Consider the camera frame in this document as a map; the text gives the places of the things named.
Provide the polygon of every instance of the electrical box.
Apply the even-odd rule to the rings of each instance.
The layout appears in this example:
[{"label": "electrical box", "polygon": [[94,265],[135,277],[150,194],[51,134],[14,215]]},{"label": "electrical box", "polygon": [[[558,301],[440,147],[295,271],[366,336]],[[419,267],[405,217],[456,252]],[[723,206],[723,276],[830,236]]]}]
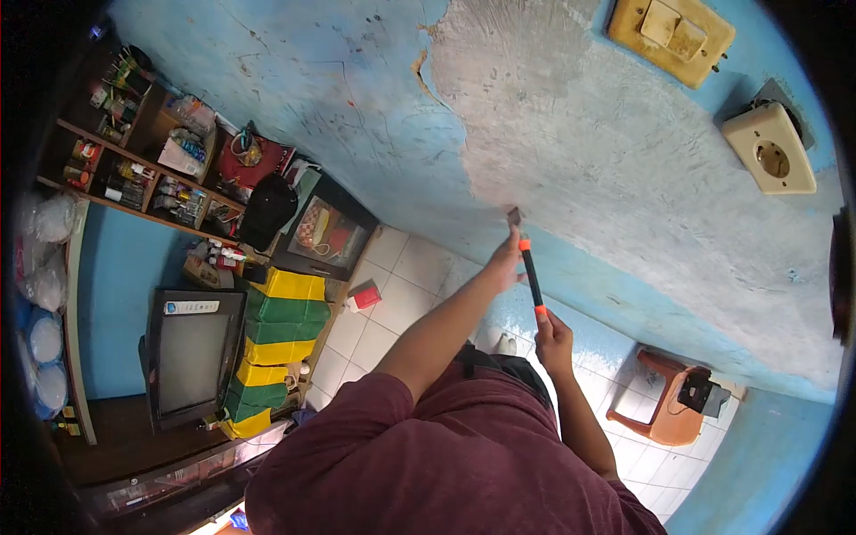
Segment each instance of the electrical box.
[{"label": "electrical box", "polygon": [[762,104],[722,125],[758,188],[768,194],[815,193],[817,183],[802,141],[785,107]]},{"label": "electrical box", "polygon": [[609,38],[692,89],[731,46],[736,31],[698,0],[618,0]]}]

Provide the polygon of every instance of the bottle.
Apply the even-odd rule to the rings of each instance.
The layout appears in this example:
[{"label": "bottle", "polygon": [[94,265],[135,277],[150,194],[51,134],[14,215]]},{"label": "bottle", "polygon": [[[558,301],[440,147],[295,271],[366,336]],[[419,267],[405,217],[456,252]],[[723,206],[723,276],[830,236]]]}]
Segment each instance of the bottle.
[{"label": "bottle", "polygon": [[243,262],[247,259],[246,254],[244,254],[241,249],[235,249],[233,247],[223,247],[220,249],[220,254],[227,259],[238,260],[239,262]]},{"label": "bottle", "polygon": [[219,270],[234,271],[238,269],[238,261],[226,258],[224,256],[212,256],[208,259],[208,264],[213,265]]}]

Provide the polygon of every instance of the computer monitor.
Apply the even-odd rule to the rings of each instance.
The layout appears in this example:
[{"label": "computer monitor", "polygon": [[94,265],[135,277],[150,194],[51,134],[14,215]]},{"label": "computer monitor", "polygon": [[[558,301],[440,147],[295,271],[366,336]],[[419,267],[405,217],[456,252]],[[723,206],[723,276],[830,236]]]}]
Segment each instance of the computer monitor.
[{"label": "computer monitor", "polygon": [[155,432],[223,408],[243,349],[247,294],[158,288],[140,363]]}]

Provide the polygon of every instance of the person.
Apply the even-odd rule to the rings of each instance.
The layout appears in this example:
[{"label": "person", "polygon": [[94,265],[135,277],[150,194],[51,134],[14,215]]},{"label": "person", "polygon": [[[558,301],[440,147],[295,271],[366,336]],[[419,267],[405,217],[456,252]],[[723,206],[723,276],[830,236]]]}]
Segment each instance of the person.
[{"label": "person", "polygon": [[478,275],[270,451],[246,490],[255,535],[665,533],[618,479],[555,314],[538,317],[536,353],[561,438],[532,366],[467,343],[522,279],[519,239],[511,227]]}]

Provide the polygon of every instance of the hand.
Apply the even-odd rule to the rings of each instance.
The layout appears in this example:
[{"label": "hand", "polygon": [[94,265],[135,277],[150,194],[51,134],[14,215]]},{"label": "hand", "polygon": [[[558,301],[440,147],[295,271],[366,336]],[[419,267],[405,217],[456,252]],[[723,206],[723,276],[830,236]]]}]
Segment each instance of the hand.
[{"label": "hand", "polygon": [[520,230],[509,223],[508,238],[496,248],[482,273],[491,280],[496,292],[501,294],[511,288],[515,282],[520,282],[526,278],[526,273],[517,272],[517,264],[522,261]]},{"label": "hand", "polygon": [[574,332],[548,310],[538,314],[538,335],[535,337],[535,354],[550,377],[574,376],[571,353],[574,350]]}]

